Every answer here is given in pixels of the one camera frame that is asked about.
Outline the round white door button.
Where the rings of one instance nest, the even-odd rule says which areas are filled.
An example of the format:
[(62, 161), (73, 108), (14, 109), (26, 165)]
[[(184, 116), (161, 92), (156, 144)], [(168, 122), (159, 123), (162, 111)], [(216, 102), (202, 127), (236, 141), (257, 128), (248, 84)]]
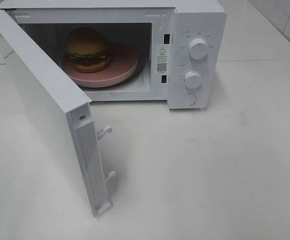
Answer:
[(181, 102), (186, 106), (192, 106), (196, 103), (196, 101), (196, 95), (192, 93), (186, 93), (181, 97)]

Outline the pink round plate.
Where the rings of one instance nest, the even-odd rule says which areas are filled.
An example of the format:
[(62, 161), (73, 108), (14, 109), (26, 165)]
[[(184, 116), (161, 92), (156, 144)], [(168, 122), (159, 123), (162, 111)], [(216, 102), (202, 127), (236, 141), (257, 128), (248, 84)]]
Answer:
[(139, 55), (135, 49), (125, 44), (111, 42), (106, 57), (95, 58), (91, 65), (75, 63), (74, 58), (65, 54), (59, 66), (79, 86), (105, 88), (129, 78), (139, 62)]

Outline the white microwave door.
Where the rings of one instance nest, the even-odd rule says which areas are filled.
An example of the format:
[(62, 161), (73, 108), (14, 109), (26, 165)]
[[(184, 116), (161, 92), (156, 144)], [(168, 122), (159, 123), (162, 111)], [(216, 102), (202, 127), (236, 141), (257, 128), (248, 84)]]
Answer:
[(112, 205), (98, 141), (112, 132), (96, 131), (91, 99), (0, 10), (0, 52), (29, 120), (60, 162), (94, 217)]

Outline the burger with lettuce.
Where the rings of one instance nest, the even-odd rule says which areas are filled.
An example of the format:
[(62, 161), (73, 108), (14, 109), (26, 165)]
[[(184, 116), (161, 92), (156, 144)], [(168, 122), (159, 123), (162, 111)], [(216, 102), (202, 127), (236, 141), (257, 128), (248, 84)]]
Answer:
[(111, 64), (109, 43), (98, 31), (81, 27), (69, 33), (66, 54), (73, 67), (81, 73), (96, 73)]

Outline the glass microwave turntable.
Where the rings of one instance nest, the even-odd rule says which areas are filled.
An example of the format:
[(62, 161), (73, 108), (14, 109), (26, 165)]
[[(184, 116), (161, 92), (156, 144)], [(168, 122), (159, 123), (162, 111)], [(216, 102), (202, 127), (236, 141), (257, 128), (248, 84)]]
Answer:
[(122, 82), (119, 82), (117, 84), (111, 85), (111, 86), (106, 86), (106, 87), (85, 87), (85, 86), (78, 86), (81, 90), (96, 90), (96, 91), (101, 91), (101, 90), (109, 90), (109, 89), (115, 89), (124, 85), (128, 85), (129, 83), (135, 81), (140, 75), (143, 74), (144, 67), (146, 65), (146, 61), (141, 59), (137, 63), (137, 67), (133, 74), (129, 76), (127, 79), (125, 79)]

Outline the lower white timer knob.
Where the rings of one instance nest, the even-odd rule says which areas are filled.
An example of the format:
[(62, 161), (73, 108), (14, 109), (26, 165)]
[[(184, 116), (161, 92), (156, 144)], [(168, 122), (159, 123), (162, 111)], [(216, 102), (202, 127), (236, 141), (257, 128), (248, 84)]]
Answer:
[(188, 89), (196, 89), (201, 86), (203, 77), (198, 71), (189, 71), (184, 75), (184, 83)]

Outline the white warning label sticker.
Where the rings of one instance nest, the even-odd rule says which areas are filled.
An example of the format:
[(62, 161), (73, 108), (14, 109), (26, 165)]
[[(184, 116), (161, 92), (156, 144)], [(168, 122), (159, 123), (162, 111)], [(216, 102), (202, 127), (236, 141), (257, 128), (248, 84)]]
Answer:
[(154, 55), (156, 72), (166, 74), (169, 69), (171, 46), (169, 44), (157, 44)]

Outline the white microwave oven body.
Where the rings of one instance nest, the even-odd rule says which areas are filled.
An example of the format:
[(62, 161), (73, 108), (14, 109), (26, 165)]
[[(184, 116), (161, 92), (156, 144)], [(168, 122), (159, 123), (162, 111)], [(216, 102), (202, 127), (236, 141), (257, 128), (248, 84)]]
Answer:
[[(67, 36), (80, 27), (93, 28), (109, 42), (137, 50), (139, 60), (146, 61), (142, 75), (118, 88), (81, 89), (91, 102), (160, 100), (170, 109), (199, 109), (208, 104), (227, 19), (217, 0), (5, 0), (0, 10), (60, 69)], [(196, 60), (189, 55), (188, 43), (199, 36), (207, 39), (209, 49)], [(155, 70), (156, 45), (162, 44), (170, 45), (167, 73)], [(190, 71), (202, 76), (196, 89), (185, 86), (184, 76)], [(182, 103), (185, 94), (196, 96), (194, 105)]]

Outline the upper white power knob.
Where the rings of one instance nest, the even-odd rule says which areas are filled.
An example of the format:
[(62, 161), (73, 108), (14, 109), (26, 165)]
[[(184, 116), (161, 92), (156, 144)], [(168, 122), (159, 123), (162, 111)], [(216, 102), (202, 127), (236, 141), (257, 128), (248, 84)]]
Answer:
[(197, 36), (188, 42), (188, 53), (194, 60), (203, 59), (209, 51), (208, 40), (202, 36)]

